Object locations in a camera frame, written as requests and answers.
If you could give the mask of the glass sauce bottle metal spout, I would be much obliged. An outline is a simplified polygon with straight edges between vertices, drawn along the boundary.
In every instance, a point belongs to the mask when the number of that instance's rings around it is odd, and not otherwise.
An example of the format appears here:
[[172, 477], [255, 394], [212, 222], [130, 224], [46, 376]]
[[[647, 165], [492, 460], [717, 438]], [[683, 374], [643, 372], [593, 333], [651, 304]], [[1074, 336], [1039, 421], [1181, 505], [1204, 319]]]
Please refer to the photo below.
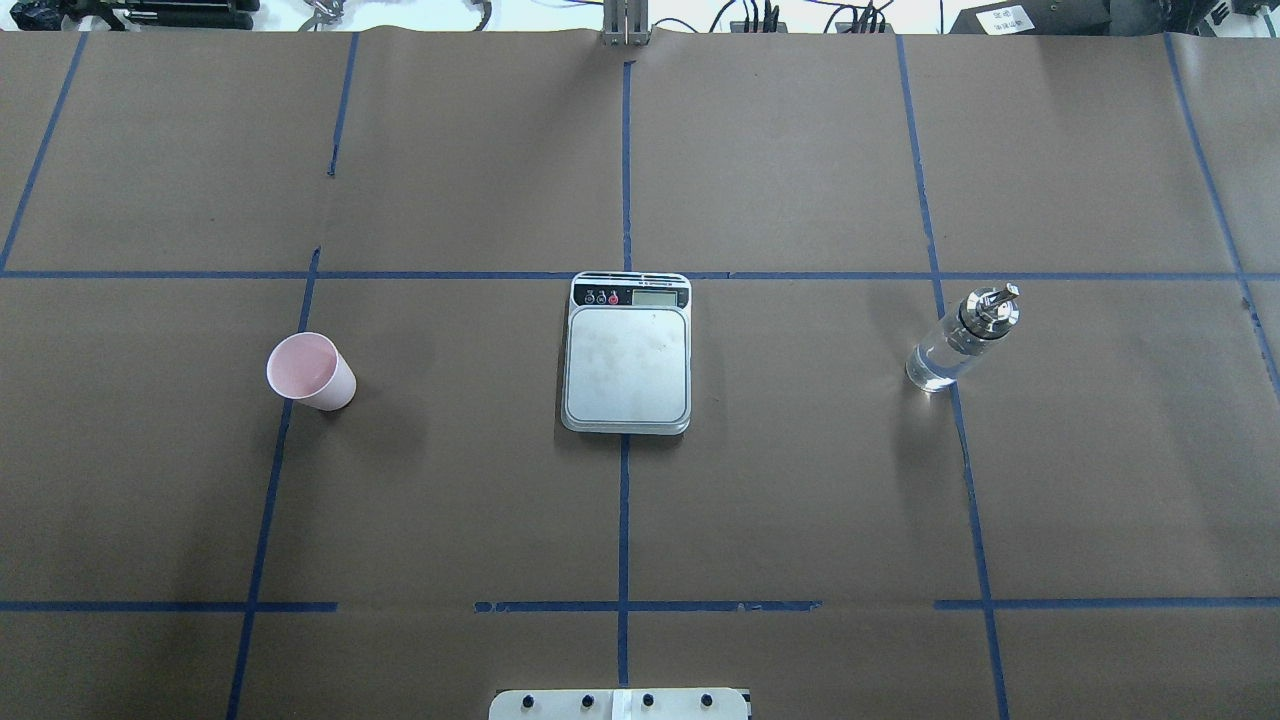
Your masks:
[[1020, 320], [1014, 283], [970, 291], [916, 343], [905, 361], [906, 378], [927, 393], [954, 386], [993, 347], [1011, 334]]

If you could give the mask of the pink paper cup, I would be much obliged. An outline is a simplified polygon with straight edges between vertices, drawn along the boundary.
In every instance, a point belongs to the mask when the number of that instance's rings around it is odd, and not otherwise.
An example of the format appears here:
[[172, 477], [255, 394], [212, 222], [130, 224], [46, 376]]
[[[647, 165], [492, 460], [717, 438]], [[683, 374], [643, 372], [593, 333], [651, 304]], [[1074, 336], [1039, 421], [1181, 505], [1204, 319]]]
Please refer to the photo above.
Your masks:
[[349, 405], [358, 387], [338, 347], [326, 336], [310, 331], [291, 334], [273, 348], [265, 377], [280, 397], [324, 413]]

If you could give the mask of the digital kitchen scale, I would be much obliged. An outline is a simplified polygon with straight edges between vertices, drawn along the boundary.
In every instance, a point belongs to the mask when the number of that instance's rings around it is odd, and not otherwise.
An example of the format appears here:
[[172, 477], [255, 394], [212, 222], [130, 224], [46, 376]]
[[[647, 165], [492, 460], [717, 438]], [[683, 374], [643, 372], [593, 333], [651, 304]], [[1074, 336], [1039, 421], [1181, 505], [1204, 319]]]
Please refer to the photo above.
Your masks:
[[681, 436], [692, 415], [692, 284], [580, 272], [570, 286], [559, 419], [570, 430]]

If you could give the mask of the black red connector hub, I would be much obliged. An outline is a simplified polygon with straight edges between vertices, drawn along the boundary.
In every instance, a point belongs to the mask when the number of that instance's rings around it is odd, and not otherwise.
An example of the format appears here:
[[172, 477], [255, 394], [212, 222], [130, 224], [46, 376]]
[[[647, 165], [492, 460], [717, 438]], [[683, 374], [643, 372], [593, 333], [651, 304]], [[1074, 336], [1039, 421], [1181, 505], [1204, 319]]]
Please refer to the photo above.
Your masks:
[[741, 17], [730, 20], [730, 33], [780, 35], [787, 28], [781, 20], [781, 6], [774, 1], [741, 1]]
[[892, 31], [884, 13], [874, 5], [840, 5], [829, 15], [824, 32], [837, 35], [887, 35]]

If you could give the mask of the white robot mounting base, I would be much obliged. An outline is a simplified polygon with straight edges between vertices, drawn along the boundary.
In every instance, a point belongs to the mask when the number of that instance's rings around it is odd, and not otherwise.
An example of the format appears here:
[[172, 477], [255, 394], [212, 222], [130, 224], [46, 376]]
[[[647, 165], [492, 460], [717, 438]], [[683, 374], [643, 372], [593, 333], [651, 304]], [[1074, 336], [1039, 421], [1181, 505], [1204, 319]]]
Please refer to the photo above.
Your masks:
[[512, 689], [489, 719], [751, 719], [748, 691], [730, 687]]

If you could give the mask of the black box white label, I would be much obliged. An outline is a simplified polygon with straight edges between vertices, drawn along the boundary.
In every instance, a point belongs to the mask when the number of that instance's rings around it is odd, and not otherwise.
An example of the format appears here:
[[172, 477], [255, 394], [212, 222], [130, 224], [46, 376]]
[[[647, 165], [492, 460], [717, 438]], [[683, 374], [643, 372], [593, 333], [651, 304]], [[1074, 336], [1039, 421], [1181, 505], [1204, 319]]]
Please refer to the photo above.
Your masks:
[[1111, 20], [1108, 1], [997, 1], [960, 10], [947, 33], [1098, 36]]

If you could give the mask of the aluminium frame post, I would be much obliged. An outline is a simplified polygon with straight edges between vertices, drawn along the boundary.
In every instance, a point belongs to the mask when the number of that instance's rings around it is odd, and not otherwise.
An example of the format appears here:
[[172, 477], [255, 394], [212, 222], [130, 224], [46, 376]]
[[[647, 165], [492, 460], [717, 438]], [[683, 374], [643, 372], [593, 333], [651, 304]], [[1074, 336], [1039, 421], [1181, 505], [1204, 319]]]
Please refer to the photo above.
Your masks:
[[607, 47], [641, 47], [649, 45], [652, 23], [648, 0], [602, 1], [602, 44]]

